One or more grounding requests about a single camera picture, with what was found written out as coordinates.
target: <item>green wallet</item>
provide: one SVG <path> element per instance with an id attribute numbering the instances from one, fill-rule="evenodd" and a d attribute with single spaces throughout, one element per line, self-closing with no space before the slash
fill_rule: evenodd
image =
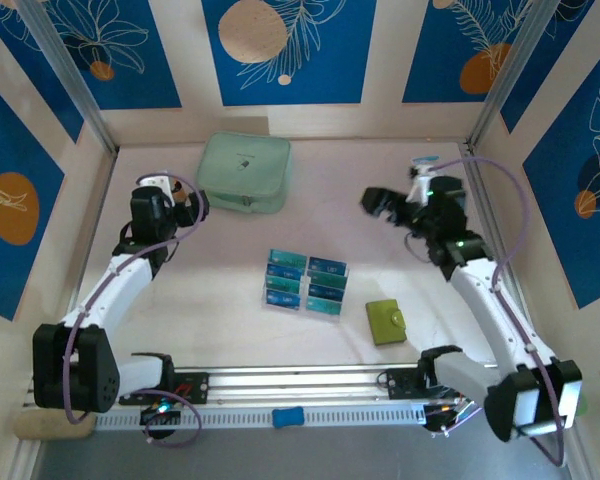
<path id="1" fill-rule="evenodd" d="M 401 343 L 407 339 L 406 324 L 396 300 L 370 302 L 366 307 L 373 343 L 386 345 Z"/>

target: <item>green pouch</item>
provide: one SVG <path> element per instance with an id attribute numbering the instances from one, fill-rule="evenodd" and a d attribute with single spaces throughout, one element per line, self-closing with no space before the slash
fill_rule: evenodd
<path id="1" fill-rule="evenodd" d="M 400 343 L 407 339 L 404 317 L 397 301 L 380 300 L 367 303 L 366 307 L 374 344 Z"/>
<path id="2" fill-rule="evenodd" d="M 276 213 L 291 181 L 291 143 L 284 138 L 214 133 L 196 180 L 212 207 Z"/>

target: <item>white floor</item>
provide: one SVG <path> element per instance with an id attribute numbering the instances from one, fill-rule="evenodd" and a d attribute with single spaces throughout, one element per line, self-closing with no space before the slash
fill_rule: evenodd
<path id="1" fill-rule="evenodd" d="M 157 170 L 194 178 L 202 145 L 122 149 L 81 287 L 102 275 L 130 219 L 135 179 Z M 367 216 L 368 186 L 409 189 L 409 159 L 458 158 L 453 143 L 297 141 L 292 190 L 275 215 L 213 210 L 143 292 L 113 340 L 116 355 L 169 353 L 177 366 L 282 366 L 413 362 L 423 349 L 456 344 L 493 357 L 460 296 L 433 266 L 403 247 L 406 230 Z M 450 170 L 463 176 L 462 167 Z M 468 215 L 480 231 L 473 203 Z M 336 322 L 263 308 L 270 248 L 347 262 L 350 278 Z M 425 254 L 422 245 L 415 249 Z M 365 303 L 395 298 L 407 322 L 404 344 L 373 345 Z"/>

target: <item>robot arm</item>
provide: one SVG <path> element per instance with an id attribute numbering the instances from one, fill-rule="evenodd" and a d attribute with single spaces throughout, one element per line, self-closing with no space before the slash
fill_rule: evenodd
<path id="1" fill-rule="evenodd" d="M 178 227 L 193 225 L 200 209 L 204 220 L 209 205 L 204 194 L 201 198 L 202 205 L 193 193 L 186 196 L 180 190 L 172 192 L 167 176 L 145 179 L 133 191 L 132 220 L 120 232 L 120 242 L 107 271 L 60 323 L 43 324 L 34 334 L 33 384 L 39 407 L 63 408 L 64 353 L 72 328 L 86 310 L 89 313 L 80 324 L 74 343 L 78 358 L 72 358 L 70 367 L 72 408 L 102 413 L 120 396 L 142 388 L 173 390 L 174 367 L 168 355 L 134 354 L 118 361 L 109 338 L 136 297 L 168 261 L 167 246 L 137 258 L 134 255 L 173 238 Z"/>
<path id="2" fill-rule="evenodd" d="M 367 188 L 365 211 L 378 217 L 388 211 L 388 221 L 407 227 L 424 238 L 429 258 L 463 297 L 483 331 L 498 369 L 486 369 L 455 346 L 433 348 L 418 362 L 418 387 L 438 384 L 453 388 L 484 408 L 498 438 L 535 436 L 556 430 L 547 385 L 542 381 L 537 354 L 551 379 L 559 401 L 564 428 L 573 424 L 582 375 L 573 361 L 560 361 L 538 337 L 501 280 L 492 276 L 496 263 L 480 235 L 467 230 L 462 181 L 437 176 L 427 166 L 411 171 L 413 189 L 404 194 L 384 188 Z M 532 340 L 525 342 L 496 293 L 504 299 Z"/>

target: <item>mint green bag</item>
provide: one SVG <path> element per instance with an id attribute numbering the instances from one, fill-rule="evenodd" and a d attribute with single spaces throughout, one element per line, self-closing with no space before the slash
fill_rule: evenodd
<path id="1" fill-rule="evenodd" d="M 212 207 L 276 213 L 289 192 L 291 143 L 277 137 L 214 133 L 196 179 Z"/>

